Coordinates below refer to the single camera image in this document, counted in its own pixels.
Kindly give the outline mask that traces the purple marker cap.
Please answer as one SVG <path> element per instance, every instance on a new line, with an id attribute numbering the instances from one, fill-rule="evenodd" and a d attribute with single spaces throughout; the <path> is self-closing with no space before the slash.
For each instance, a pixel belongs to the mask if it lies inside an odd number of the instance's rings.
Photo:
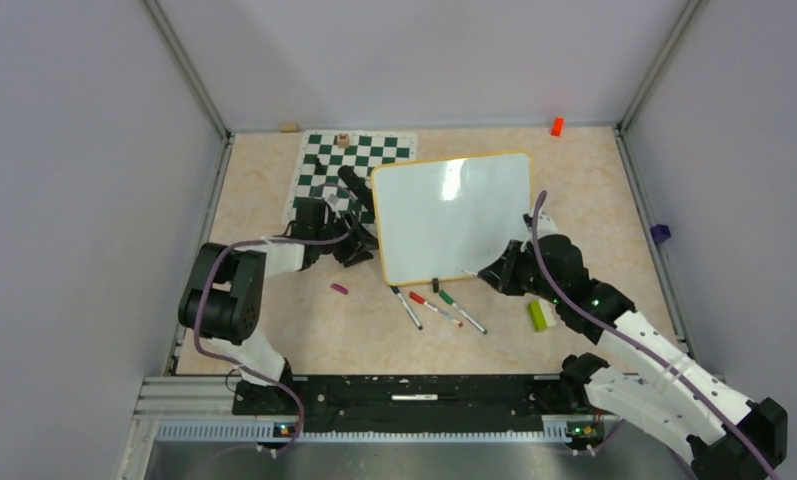
<path id="1" fill-rule="evenodd" d="M 336 284 L 336 283 L 331 284 L 330 288 L 332 290 L 342 294 L 342 295 L 348 295 L 349 294 L 349 290 L 346 287 L 344 287 L 342 285 L 339 285 L 339 284 Z"/>

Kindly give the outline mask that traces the yellow framed whiteboard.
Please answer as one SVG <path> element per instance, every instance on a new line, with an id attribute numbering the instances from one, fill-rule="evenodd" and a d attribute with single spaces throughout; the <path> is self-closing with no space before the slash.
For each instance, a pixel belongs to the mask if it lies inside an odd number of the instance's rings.
<path id="1" fill-rule="evenodd" d="M 523 151 L 423 160 L 372 171 L 384 281 L 454 280 L 523 240 L 532 208 L 532 158 Z"/>

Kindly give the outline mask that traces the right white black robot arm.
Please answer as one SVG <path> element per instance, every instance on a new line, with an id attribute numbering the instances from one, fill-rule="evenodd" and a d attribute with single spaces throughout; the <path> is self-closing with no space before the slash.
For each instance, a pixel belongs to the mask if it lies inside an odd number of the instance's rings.
<path id="1" fill-rule="evenodd" d="M 590 276 L 564 235 L 511 241 L 478 276 L 510 296 L 538 296 L 563 324 L 622 358 L 627 377 L 594 354 L 563 363 L 560 397 L 574 412 L 608 411 L 660 441 L 698 479 L 774 479 L 787 453 L 788 417 L 771 398 L 754 401 L 664 337 L 634 302 Z"/>

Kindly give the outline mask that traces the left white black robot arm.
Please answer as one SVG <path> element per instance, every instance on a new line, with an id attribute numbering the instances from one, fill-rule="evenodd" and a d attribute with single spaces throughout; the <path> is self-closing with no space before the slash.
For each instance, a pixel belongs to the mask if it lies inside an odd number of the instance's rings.
<path id="1" fill-rule="evenodd" d="M 208 242 L 194 260 L 178 307 L 179 323 L 192 333 L 196 351 L 223 361 L 257 387 L 257 401 L 271 413 L 293 404 L 291 369 L 259 330 L 267 279 L 301 272 L 331 255 L 344 267 L 372 258 L 374 237 L 364 225 L 365 200 L 306 198 L 279 235 L 225 245 Z"/>

